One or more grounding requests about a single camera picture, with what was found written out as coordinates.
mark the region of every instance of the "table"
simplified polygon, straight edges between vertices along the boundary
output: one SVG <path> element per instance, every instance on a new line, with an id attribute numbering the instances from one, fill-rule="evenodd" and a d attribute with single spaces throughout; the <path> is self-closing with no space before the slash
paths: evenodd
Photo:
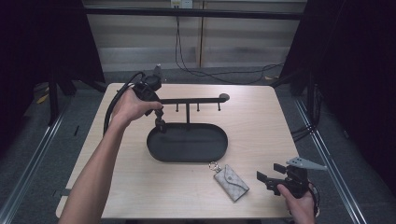
<path id="1" fill-rule="evenodd" d="M 122 84 L 108 86 L 90 132 L 66 188 L 71 189 L 79 173 L 102 138 L 107 107 Z M 230 95 L 221 104 L 191 105 L 191 122 L 218 125 L 228 135 L 229 145 L 220 166 L 229 164 L 250 187 L 236 203 L 215 181 L 207 163 L 156 161 L 146 145 L 155 115 L 133 121 L 126 130 L 117 158 L 112 186 L 103 218 L 266 218 L 289 217 L 283 197 L 274 196 L 256 179 L 256 171 L 285 178 L 273 163 L 286 164 L 298 156 L 290 130 L 273 88 L 263 86 L 163 84 L 162 99 L 218 97 Z M 185 106 L 165 105 L 163 119 L 185 122 Z M 66 197 L 56 211 L 62 213 Z"/>

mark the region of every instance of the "black tray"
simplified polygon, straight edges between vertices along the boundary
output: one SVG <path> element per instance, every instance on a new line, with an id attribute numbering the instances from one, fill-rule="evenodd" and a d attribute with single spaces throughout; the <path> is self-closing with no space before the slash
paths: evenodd
<path id="1" fill-rule="evenodd" d="M 227 134 L 207 123 L 166 123 L 148 134 L 148 151 L 158 161 L 211 162 L 221 159 L 228 146 Z"/>

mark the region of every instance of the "wall outlet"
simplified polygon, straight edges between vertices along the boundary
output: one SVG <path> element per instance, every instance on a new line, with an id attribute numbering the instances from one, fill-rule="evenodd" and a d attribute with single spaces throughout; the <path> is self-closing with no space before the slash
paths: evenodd
<path id="1" fill-rule="evenodd" d="M 171 8 L 181 8 L 181 0 L 171 0 Z"/>
<path id="2" fill-rule="evenodd" d="M 192 0 L 182 0 L 181 7 L 182 8 L 192 8 Z"/>

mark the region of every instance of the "hand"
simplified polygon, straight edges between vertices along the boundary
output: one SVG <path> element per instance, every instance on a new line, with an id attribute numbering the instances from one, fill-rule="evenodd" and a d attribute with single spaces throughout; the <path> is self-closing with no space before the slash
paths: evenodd
<path id="1" fill-rule="evenodd" d="M 160 102 L 141 101 L 129 88 L 119 99 L 113 109 L 113 119 L 118 119 L 122 124 L 128 126 L 132 120 L 141 118 L 150 109 L 161 109 Z"/>
<path id="2" fill-rule="evenodd" d="M 302 198 L 296 199 L 290 191 L 283 185 L 276 186 L 286 199 L 286 206 L 290 210 L 296 224 L 314 224 L 314 199 L 308 191 Z"/>

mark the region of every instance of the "keychain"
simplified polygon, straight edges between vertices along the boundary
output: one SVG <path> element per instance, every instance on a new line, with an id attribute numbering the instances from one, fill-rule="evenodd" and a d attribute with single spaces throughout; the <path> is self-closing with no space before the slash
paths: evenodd
<path id="1" fill-rule="evenodd" d="M 234 202 L 248 192 L 248 185 L 245 184 L 229 165 L 226 164 L 224 169 L 221 169 L 216 161 L 212 161 L 209 163 L 209 169 L 216 172 L 214 175 L 216 181 L 218 181 Z"/>

